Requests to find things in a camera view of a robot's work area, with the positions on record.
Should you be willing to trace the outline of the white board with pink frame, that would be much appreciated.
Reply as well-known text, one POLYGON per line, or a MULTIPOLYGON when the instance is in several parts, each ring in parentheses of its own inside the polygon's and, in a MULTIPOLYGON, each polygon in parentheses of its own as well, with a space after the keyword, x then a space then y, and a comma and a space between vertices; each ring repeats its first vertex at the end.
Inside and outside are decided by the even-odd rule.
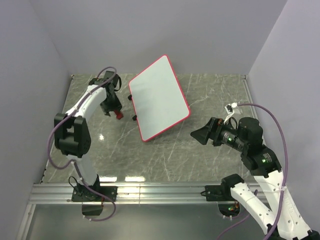
POLYGON ((141 140, 148 142, 187 119, 191 110, 168 55, 128 83, 141 140))

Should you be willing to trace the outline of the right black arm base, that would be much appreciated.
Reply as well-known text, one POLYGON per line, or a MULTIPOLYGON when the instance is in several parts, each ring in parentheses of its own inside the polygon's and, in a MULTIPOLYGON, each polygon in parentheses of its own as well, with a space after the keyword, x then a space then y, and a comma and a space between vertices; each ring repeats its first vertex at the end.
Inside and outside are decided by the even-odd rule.
POLYGON ((200 195, 205 197, 207 202, 225 202, 233 200, 232 197, 224 192, 221 185, 205 185, 204 190, 200 195))

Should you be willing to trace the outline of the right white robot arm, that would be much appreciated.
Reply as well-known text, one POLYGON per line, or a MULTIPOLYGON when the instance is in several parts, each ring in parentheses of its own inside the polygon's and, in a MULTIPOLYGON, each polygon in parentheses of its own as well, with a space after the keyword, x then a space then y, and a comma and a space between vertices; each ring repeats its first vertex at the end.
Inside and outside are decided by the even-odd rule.
POLYGON ((319 232, 305 222, 287 188, 289 159, 286 143, 282 143, 285 160, 285 167, 282 167, 274 151, 263 143, 263 128, 259 120, 242 117, 233 126, 231 121, 235 114, 240 114, 240 105, 234 102, 224 108, 228 114, 225 119, 212 117, 190 136, 202 145, 212 140, 215 147, 226 145, 237 150, 268 205, 258 198, 257 192, 250 190, 238 174, 223 178, 218 193, 214 193, 209 185, 201 194, 208 200, 240 203, 258 223, 266 240, 318 240, 319 232))

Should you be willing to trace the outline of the red and black eraser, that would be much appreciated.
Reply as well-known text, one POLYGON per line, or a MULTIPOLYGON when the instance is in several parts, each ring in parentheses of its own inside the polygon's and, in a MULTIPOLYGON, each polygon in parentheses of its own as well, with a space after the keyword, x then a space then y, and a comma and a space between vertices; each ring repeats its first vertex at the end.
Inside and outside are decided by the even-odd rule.
POLYGON ((114 113, 115 113, 116 118, 118 120, 120 120, 120 119, 122 119, 124 117, 123 113, 121 111, 119 111, 119 110, 114 110, 114 113))

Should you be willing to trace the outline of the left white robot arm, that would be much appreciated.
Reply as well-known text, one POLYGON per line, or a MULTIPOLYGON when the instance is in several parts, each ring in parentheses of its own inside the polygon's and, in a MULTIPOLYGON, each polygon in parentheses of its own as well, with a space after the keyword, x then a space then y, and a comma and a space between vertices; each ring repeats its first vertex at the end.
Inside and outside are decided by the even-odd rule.
POLYGON ((74 165, 80 182, 75 190, 83 194, 89 201, 96 201, 101 196, 99 175, 94 170, 91 161, 86 157, 91 147, 91 135, 88 121, 100 107, 106 116, 113 112, 118 120, 123 118, 122 104, 116 95, 122 87, 121 77, 116 69, 103 69, 103 77, 92 78, 76 104, 65 113, 54 117, 54 129, 49 139, 54 139, 55 147, 67 156, 64 166, 57 166, 50 158, 49 161, 56 169, 65 169, 74 165))

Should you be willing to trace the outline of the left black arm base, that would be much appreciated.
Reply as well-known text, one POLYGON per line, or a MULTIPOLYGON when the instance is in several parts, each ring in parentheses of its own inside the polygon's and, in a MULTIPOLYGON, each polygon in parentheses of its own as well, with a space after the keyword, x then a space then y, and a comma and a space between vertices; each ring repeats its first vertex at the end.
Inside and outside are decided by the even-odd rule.
POLYGON ((71 201, 72 202, 113 202, 116 201, 117 198, 117 186, 99 186, 94 191, 98 192, 94 193, 88 190, 84 185, 75 186, 73 188, 71 201))

